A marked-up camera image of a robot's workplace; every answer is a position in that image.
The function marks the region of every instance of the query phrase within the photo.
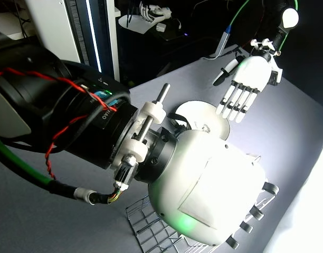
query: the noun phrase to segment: green led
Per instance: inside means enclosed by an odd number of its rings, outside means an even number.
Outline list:
[[[197,220],[188,216],[186,214],[182,214],[182,216],[178,220],[178,229],[180,232],[186,233],[191,231],[197,223]]]

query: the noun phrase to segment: white robotic hand on shelf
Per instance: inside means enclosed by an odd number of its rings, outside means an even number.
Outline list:
[[[274,79],[274,85],[276,85],[280,83],[282,77],[282,69],[277,66],[274,59],[274,56],[280,53],[275,51],[272,42],[269,39],[262,42],[252,40],[251,45],[254,46],[255,50],[262,50],[263,53],[250,56],[240,63],[231,86],[216,109],[217,114],[222,113],[223,118],[230,121],[235,120],[237,123],[242,121],[255,98],[266,85],[272,79]],[[227,66],[232,64],[235,67],[237,61],[233,60],[232,62]]]
[[[157,24],[163,20],[171,18],[171,10],[168,7],[160,8],[158,5],[143,5],[139,4],[141,16],[152,24]]]

